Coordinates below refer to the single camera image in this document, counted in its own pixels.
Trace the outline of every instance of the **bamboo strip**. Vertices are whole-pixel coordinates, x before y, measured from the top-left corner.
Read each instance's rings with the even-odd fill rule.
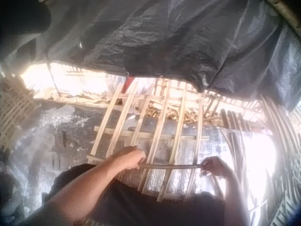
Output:
[[[149,152],[149,155],[146,160],[147,164],[150,164],[153,162],[156,151],[157,151],[157,147],[159,144],[159,140],[160,140],[160,136],[162,133],[162,129],[163,129],[165,117],[166,117],[166,112],[167,112],[167,103],[168,103],[168,98],[169,98],[169,86],[170,86],[170,81],[168,82],[168,85],[167,85],[166,94],[165,94],[164,102],[163,102],[163,106],[162,106],[162,111],[161,111],[159,119],[158,119],[158,123],[157,123],[156,130],[154,133],[154,138],[153,138],[153,141],[152,141],[152,144],[150,147],[150,152]],[[149,170],[147,170],[147,169],[143,170],[142,178],[141,178],[139,186],[138,186],[138,191],[140,191],[142,193],[144,192],[145,182],[146,182],[148,176],[149,176]]]
[[[97,132],[99,130],[98,126],[94,126],[94,131]],[[114,133],[115,129],[111,129],[111,128],[105,128],[104,129],[104,133],[107,133],[109,135],[112,135]],[[133,131],[128,131],[128,130],[122,130],[120,133],[121,137],[132,137],[134,134]],[[154,133],[149,133],[149,132],[139,132],[138,133],[138,138],[144,138],[144,139],[153,139],[154,137]],[[202,140],[206,141],[209,140],[209,136],[202,136]],[[173,140],[174,139],[174,135],[171,134],[161,134],[160,139],[166,139],[166,140]],[[197,139],[197,135],[196,136],[181,136],[181,140],[196,140]]]
[[[181,138],[181,133],[182,133],[182,127],[183,127],[183,121],[184,121],[184,115],[185,115],[185,105],[186,105],[186,91],[187,89],[187,84],[185,85],[185,88],[183,89],[182,92],[182,101],[181,101],[181,107],[180,107],[180,113],[179,113],[179,120],[174,136],[174,143],[173,143],[173,148],[170,154],[169,158],[169,164],[174,164],[175,162],[175,157],[179,148],[180,144],[180,138]],[[171,176],[171,170],[166,170],[164,180],[162,183],[162,187],[160,189],[157,201],[160,202],[163,200],[164,195],[166,193],[169,181],[170,181],[170,176]]]
[[[118,95],[121,92],[122,87],[123,87],[122,83],[120,83],[117,86],[117,89],[116,89],[116,91],[114,93],[114,97],[112,98],[112,100],[111,100],[111,102],[109,104],[109,107],[108,107],[108,109],[107,109],[107,111],[106,111],[106,113],[105,113],[105,115],[103,117],[103,120],[102,120],[101,124],[100,124],[100,127],[99,127],[99,130],[97,132],[97,136],[96,136],[95,142],[94,142],[92,150],[91,150],[91,155],[95,155],[96,154],[96,151],[97,151],[100,139],[103,136],[103,132],[104,132],[105,126],[107,125],[108,119],[109,119],[110,114],[111,114],[111,112],[113,110],[113,107],[114,107],[115,102],[116,102],[116,100],[118,98]]]
[[[199,99],[201,100],[198,105],[198,135],[197,135],[197,141],[196,141],[196,148],[194,150],[194,156],[193,156],[193,164],[197,164],[198,162],[198,153],[201,149],[201,139],[202,139],[202,128],[203,128],[203,110],[204,106],[202,103],[203,100],[203,93],[198,94]],[[193,169],[190,173],[190,178],[187,186],[187,191],[185,193],[185,199],[188,199],[190,196],[192,185],[194,182],[196,171]]]
[[[216,98],[216,97],[217,97],[217,94],[215,94],[215,95],[211,98],[211,101],[210,101],[208,107],[206,108],[206,110],[205,110],[205,112],[204,112],[204,116],[206,116],[206,114],[207,114],[208,111],[210,110],[210,108],[211,108],[213,102],[215,101],[215,98]]]
[[[216,109],[217,109],[218,105],[220,104],[221,100],[222,100],[222,96],[220,96],[220,98],[218,99],[216,105],[214,106],[214,109],[211,112],[210,117],[213,117],[213,114],[216,112]]]
[[[152,91],[153,91],[153,89],[154,89],[154,86],[155,86],[155,84],[153,83],[153,84],[151,85],[150,89],[149,89],[148,96],[147,96],[147,98],[145,99],[145,102],[144,102],[142,111],[141,111],[140,116],[139,116],[139,120],[138,120],[138,122],[137,122],[137,126],[136,126],[136,128],[135,128],[135,131],[134,131],[133,136],[132,136],[132,139],[131,139],[130,146],[134,146],[134,145],[135,145],[136,140],[137,140],[137,138],[138,138],[138,136],[139,136],[139,131],[140,131],[140,128],[141,128],[141,126],[142,126],[142,122],[143,122],[143,119],[144,119],[146,110],[147,110],[147,108],[148,108],[148,106],[149,106],[149,103],[150,103],[150,100],[151,100],[151,93],[152,93]],[[119,175],[119,177],[118,177],[118,180],[121,181],[122,178],[123,178],[123,175],[124,175],[124,171],[122,171],[122,172],[120,173],[120,175]]]
[[[95,155],[87,155],[87,158],[96,161],[96,162],[104,162],[106,159],[105,158],[98,158]],[[161,170],[190,170],[190,169],[200,169],[201,165],[200,164],[184,164],[184,165],[164,165],[164,164],[147,164],[147,163],[139,163],[140,168],[144,169],[161,169]]]
[[[109,147],[108,147],[108,150],[107,150],[107,153],[106,153],[106,158],[108,158],[110,155],[113,154],[113,151],[116,147],[116,143],[117,143],[119,135],[121,133],[122,126],[123,126],[124,121],[126,119],[128,110],[130,109],[131,103],[132,103],[132,101],[134,99],[134,96],[135,96],[135,93],[137,91],[138,83],[137,82],[132,83],[130,88],[131,88],[130,89],[130,94],[129,94],[128,99],[127,99],[126,103],[124,104],[123,110],[120,114],[119,120],[117,122],[115,131],[114,131],[114,134],[113,134],[113,137],[111,139],[111,142],[109,144]]]

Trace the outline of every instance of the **red object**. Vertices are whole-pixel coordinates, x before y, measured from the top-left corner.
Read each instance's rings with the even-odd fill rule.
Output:
[[[135,77],[130,77],[130,76],[127,77],[126,82],[124,83],[124,86],[123,86],[122,93],[126,93],[127,89],[128,89],[128,88],[130,87],[130,85],[132,84],[134,78],[135,78]]]

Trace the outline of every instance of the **black plastic sheet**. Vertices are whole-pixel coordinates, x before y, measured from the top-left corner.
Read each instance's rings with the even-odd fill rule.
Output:
[[[262,0],[59,0],[33,61],[191,82],[242,100],[301,97],[301,43]],[[15,59],[10,66],[16,67]]]

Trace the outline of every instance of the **dark shirt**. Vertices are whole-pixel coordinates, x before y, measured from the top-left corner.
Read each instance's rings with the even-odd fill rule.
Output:
[[[84,164],[62,173],[52,187],[46,201],[76,177],[94,167]],[[69,225],[53,206],[46,204],[23,225]],[[202,193],[185,202],[156,202],[155,197],[139,193],[117,180],[104,191],[100,201],[84,220],[87,226],[222,226],[224,204],[210,193]]]

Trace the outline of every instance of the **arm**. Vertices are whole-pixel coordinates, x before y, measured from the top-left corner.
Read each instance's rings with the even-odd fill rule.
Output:
[[[247,204],[235,172],[217,156],[204,159],[201,168],[226,179],[225,226],[250,225]]]
[[[58,192],[48,203],[54,204],[71,222],[84,218],[96,205],[111,180],[122,170],[138,168],[145,153],[126,147],[102,164],[82,174]]]

